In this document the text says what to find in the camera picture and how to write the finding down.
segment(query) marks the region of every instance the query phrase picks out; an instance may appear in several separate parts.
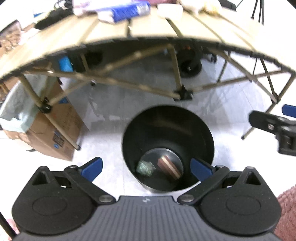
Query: floor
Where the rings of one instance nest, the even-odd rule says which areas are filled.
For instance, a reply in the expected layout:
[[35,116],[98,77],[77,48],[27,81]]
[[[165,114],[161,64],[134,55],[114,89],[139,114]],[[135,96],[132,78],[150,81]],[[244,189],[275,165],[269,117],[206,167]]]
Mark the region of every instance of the floor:
[[[281,5],[266,1],[266,25],[288,27],[288,24],[283,25],[277,21],[274,18],[275,14],[277,19],[280,18],[284,23],[289,23],[293,19],[295,22],[295,9],[292,9],[285,0],[280,2]],[[243,1],[237,11],[250,16],[254,3],[253,0]],[[235,54],[232,56],[249,71],[253,71],[254,60]],[[216,64],[203,60],[202,64],[203,70],[197,77],[182,80],[186,87],[217,80],[223,60],[218,58]],[[277,69],[272,64],[266,65],[268,70]],[[260,72],[264,70],[259,63],[255,73]],[[116,70],[111,75],[118,79],[174,89],[172,65],[164,53]],[[222,80],[238,76],[242,74],[228,64]],[[288,78],[287,74],[272,76],[277,93]],[[267,79],[260,80],[269,89]],[[63,81],[64,87],[71,84],[70,80]],[[291,85],[272,113],[282,115],[283,104],[296,105],[295,91],[296,82]],[[0,136],[2,160],[0,210],[6,218],[11,217],[13,202],[39,166],[48,166],[50,170],[63,170],[69,165],[82,165],[96,156],[102,157],[104,167],[102,173],[94,180],[94,184],[116,198],[120,195],[154,195],[146,191],[128,171],[122,157],[121,141],[124,129],[133,117],[144,109],[159,104],[187,108],[204,120],[215,142],[213,165],[225,165],[236,171],[242,171],[246,166],[254,166],[276,196],[296,184],[294,171],[296,159],[278,154],[278,143],[272,134],[255,130],[246,140],[241,140],[241,135],[250,127],[248,114],[252,110],[265,111],[271,104],[269,97],[249,81],[197,93],[194,95],[194,100],[189,102],[175,102],[149,93],[101,84],[95,87],[87,85],[72,93],[69,99],[85,123],[79,139],[81,150],[75,151],[72,162],[48,157],[38,152],[24,151],[15,141]],[[180,193],[169,195],[177,197]]]

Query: blue package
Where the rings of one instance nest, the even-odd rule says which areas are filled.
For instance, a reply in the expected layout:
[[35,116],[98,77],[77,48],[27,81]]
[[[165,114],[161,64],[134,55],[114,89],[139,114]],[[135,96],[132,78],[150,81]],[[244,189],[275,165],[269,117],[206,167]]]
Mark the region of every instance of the blue package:
[[150,14],[147,1],[132,2],[125,5],[103,8],[97,11],[99,20],[116,23],[125,19]]

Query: black trash can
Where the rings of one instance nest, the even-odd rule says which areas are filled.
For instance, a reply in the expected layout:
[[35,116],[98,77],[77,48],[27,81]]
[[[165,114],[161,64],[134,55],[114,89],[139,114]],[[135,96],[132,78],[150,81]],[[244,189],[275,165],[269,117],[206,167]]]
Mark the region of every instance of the black trash can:
[[122,151],[128,169],[144,187],[178,191],[198,182],[190,171],[192,158],[212,164],[214,141],[197,115],[163,105],[143,111],[130,122]]

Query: white floor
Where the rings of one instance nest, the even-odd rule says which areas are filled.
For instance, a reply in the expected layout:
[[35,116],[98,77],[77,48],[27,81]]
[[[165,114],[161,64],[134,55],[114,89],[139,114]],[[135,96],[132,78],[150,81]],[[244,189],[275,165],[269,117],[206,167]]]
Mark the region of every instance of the white floor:
[[[265,1],[265,25],[288,29],[295,23],[295,9],[285,0],[277,2],[281,5],[274,1]],[[237,11],[251,16],[254,3],[255,0],[244,0]],[[254,60],[234,56],[252,71]],[[214,82],[217,79],[223,60],[219,58],[216,64],[207,61],[202,63],[203,70],[200,75],[183,80],[186,87]],[[272,64],[266,65],[268,70],[277,69]],[[256,73],[263,71],[258,63]],[[112,75],[118,79],[174,88],[172,66],[169,58],[163,54],[121,68]],[[242,74],[228,65],[222,80],[238,76]],[[277,93],[288,78],[287,74],[271,77]],[[266,78],[260,81],[268,87]],[[282,115],[283,104],[296,105],[295,91],[296,82],[291,85],[272,113]],[[0,211],[6,218],[11,217],[13,202],[39,166],[48,166],[53,171],[63,170],[72,164],[82,165],[96,156],[102,157],[104,161],[103,172],[94,180],[97,186],[116,198],[120,195],[152,195],[143,189],[125,166],[121,153],[121,138],[126,125],[136,114],[158,104],[180,105],[195,112],[206,122],[215,142],[213,165],[222,164],[237,171],[242,171],[246,166],[254,166],[276,196],[296,184],[296,158],[278,154],[277,141],[272,134],[255,130],[246,140],[241,140],[241,135],[249,128],[247,120],[250,111],[265,111],[271,104],[269,97],[249,81],[197,93],[191,102],[174,102],[165,97],[99,84],[95,87],[85,86],[71,94],[69,99],[87,126],[81,131],[82,149],[75,152],[73,162],[24,151],[15,141],[0,136]]]

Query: gray ribbed panel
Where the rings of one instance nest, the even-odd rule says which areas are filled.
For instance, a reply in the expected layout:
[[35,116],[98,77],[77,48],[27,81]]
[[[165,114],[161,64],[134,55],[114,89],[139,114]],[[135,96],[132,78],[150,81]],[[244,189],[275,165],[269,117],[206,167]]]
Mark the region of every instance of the gray ribbed panel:
[[73,232],[53,237],[21,233],[15,241],[279,241],[273,234],[233,237],[209,227],[190,206],[170,196],[122,196],[113,205],[100,206],[92,218]]

